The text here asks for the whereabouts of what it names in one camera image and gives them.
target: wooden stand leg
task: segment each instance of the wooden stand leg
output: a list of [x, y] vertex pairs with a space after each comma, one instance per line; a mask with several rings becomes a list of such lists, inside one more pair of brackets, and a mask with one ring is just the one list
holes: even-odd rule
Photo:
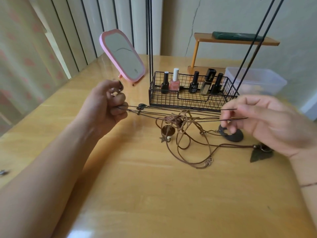
[[194, 65], [195, 65], [195, 60], [196, 60], [196, 56], [197, 56], [198, 46], [199, 46], [199, 42], [196, 41], [195, 49], [194, 49], [194, 54], [193, 54], [192, 65], [191, 65], [192, 68], [193, 68]]

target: vertical blind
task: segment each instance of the vertical blind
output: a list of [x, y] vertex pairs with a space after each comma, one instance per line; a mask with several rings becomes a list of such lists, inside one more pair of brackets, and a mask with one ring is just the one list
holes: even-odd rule
[[[104, 53], [99, 36], [120, 29], [138, 54], [147, 54], [145, 0], [38, 0], [63, 58], [77, 72]], [[160, 55], [163, 0], [152, 0], [153, 54]]]

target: curtain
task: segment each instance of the curtain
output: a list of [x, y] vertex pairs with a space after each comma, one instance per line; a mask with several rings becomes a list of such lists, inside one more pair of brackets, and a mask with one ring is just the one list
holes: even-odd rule
[[0, 136], [67, 82], [28, 0], [0, 0]]

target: white bottle cap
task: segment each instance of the white bottle cap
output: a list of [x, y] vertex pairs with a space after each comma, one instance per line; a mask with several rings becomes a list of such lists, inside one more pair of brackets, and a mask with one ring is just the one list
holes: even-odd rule
[[173, 81], [178, 80], [178, 71], [179, 71], [179, 68], [174, 68]]

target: nail polish bottle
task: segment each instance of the nail polish bottle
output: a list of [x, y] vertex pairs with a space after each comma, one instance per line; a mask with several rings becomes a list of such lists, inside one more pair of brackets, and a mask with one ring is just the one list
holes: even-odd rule
[[170, 90], [178, 91], [179, 90], [179, 84], [180, 81], [178, 79], [178, 68], [174, 68], [174, 73], [173, 73], [173, 80], [170, 82]]
[[208, 68], [208, 71], [205, 75], [205, 81], [203, 82], [200, 88], [200, 95], [208, 95], [211, 83], [214, 80], [217, 71], [213, 68]]
[[169, 86], [169, 82], [168, 82], [168, 71], [164, 72], [164, 80], [163, 83], [161, 84], [161, 93], [163, 94], [167, 94], [168, 93], [168, 86]]
[[216, 79], [216, 83], [212, 85], [211, 87], [211, 94], [217, 94], [220, 92], [220, 89], [221, 89], [221, 80], [222, 80], [222, 77], [224, 76], [223, 73], [218, 73], [218, 76], [217, 76], [217, 79]]
[[199, 72], [195, 71], [193, 81], [189, 84], [189, 93], [195, 93], [198, 90], [198, 76]]

